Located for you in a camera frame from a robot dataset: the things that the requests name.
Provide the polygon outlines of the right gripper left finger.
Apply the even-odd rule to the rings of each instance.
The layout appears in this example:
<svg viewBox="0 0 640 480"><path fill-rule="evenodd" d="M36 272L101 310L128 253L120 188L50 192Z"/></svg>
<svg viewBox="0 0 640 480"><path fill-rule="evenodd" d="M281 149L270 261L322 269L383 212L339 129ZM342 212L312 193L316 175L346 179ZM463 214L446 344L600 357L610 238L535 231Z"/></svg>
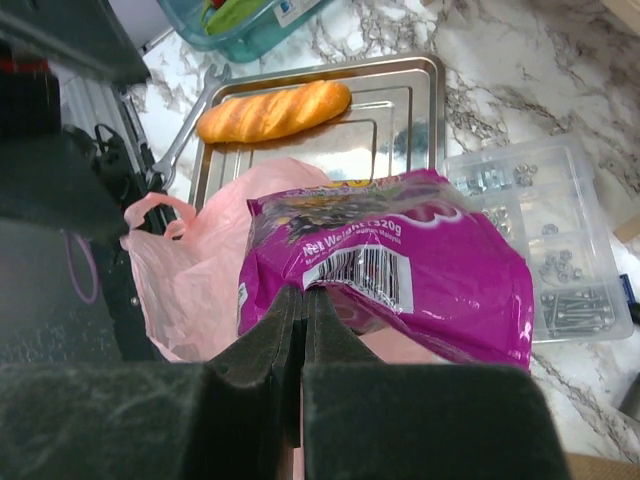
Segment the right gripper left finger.
<svg viewBox="0 0 640 480"><path fill-rule="evenodd" d="M289 479L296 291L208 362L1 369L5 479Z"/></svg>

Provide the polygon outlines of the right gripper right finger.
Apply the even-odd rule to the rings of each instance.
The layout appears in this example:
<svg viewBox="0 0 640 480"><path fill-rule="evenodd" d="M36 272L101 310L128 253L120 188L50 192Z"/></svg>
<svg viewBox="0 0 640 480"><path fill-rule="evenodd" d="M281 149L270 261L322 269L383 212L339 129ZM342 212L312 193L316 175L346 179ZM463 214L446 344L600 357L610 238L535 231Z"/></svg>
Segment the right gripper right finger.
<svg viewBox="0 0 640 480"><path fill-rule="evenodd" d="M524 371L377 357L319 287L303 300L309 479L566 479L541 390Z"/></svg>

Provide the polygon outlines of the pink plastic grocery bag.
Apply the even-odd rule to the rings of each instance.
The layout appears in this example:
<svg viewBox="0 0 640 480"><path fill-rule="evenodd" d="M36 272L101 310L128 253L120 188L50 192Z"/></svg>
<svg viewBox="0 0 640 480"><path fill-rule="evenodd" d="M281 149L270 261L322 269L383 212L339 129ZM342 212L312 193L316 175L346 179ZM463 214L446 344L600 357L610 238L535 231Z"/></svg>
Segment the pink plastic grocery bag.
<svg viewBox="0 0 640 480"><path fill-rule="evenodd" d="M303 296L278 290L267 322L237 333L238 278L251 223L247 201L323 186L316 167L281 157L251 168L201 210L151 193L126 209L145 330L172 362L207 364L201 409L187 448L189 479L291 479L300 445Z"/></svg>

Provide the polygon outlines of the magenta cat food pouch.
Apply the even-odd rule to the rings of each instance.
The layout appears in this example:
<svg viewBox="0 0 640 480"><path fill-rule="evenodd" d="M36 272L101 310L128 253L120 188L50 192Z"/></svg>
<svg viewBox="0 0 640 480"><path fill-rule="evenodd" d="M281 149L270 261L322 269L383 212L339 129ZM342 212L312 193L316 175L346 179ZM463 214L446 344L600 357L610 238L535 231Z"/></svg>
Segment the magenta cat food pouch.
<svg viewBox="0 0 640 480"><path fill-rule="evenodd" d="M437 172L282 191L248 209L240 333L281 288L323 287L358 333L389 326L449 361L529 366L526 262Z"/></svg>

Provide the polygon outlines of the brown burlap tote bag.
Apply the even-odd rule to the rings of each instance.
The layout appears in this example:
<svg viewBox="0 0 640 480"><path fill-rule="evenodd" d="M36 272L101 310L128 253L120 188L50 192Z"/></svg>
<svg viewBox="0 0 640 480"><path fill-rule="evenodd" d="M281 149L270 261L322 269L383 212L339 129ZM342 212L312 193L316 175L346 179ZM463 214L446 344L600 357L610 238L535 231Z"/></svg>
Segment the brown burlap tote bag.
<svg viewBox="0 0 640 480"><path fill-rule="evenodd" d="M640 480L640 468L633 463L576 453L565 457L574 480Z"/></svg>

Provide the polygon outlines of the green toy leafy vegetable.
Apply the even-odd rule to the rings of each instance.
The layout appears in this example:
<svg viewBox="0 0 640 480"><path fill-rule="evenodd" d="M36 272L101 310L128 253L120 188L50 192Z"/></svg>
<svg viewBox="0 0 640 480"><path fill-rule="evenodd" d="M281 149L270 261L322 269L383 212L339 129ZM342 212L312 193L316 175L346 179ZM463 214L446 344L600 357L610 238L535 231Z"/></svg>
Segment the green toy leafy vegetable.
<svg viewBox="0 0 640 480"><path fill-rule="evenodd" d="M215 9L210 1L205 1L200 16L200 24L207 35L223 34L240 24L264 5L263 0L226 0Z"/></svg>

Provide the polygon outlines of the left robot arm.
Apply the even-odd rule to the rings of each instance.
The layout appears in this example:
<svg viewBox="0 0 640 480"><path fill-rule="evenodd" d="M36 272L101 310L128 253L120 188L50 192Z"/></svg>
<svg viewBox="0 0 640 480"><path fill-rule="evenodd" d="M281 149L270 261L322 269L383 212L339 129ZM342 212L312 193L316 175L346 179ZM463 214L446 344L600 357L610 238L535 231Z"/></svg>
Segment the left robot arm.
<svg viewBox="0 0 640 480"><path fill-rule="evenodd" d="M109 2L2 2L1 216L108 243L128 226L63 131L50 61L120 88L150 77Z"/></svg>

